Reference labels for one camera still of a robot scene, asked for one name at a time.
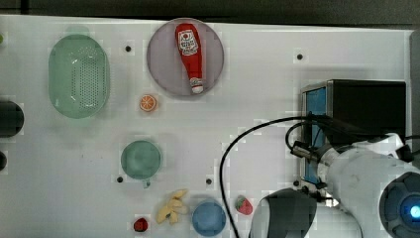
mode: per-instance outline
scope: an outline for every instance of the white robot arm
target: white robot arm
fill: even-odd
[[[420,237],[420,171],[398,160],[395,151],[402,146],[397,135],[388,134],[354,143],[341,154],[327,150],[318,174],[347,212],[284,189],[260,202],[250,237]]]

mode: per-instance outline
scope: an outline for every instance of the blue bowl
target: blue bowl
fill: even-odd
[[[202,236],[215,236],[225,225],[225,211],[216,201],[205,200],[192,213],[192,226]]]

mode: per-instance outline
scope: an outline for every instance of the purple plate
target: purple plate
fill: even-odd
[[[216,84],[223,68],[223,46],[213,29],[195,19],[174,19],[155,32],[148,46],[148,67],[153,79],[166,91],[180,96],[197,95],[191,90],[188,75],[176,46],[175,28],[181,23],[193,24],[200,37],[203,56],[202,93]]]

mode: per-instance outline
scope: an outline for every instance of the red cherry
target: red cherry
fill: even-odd
[[[149,228],[148,221],[145,218],[140,218],[134,223],[134,230],[137,232],[145,232]]]

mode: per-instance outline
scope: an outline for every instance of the green colander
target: green colander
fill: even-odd
[[[69,118],[92,116],[109,96],[109,62],[93,39],[71,35],[52,48],[49,93],[53,107]]]

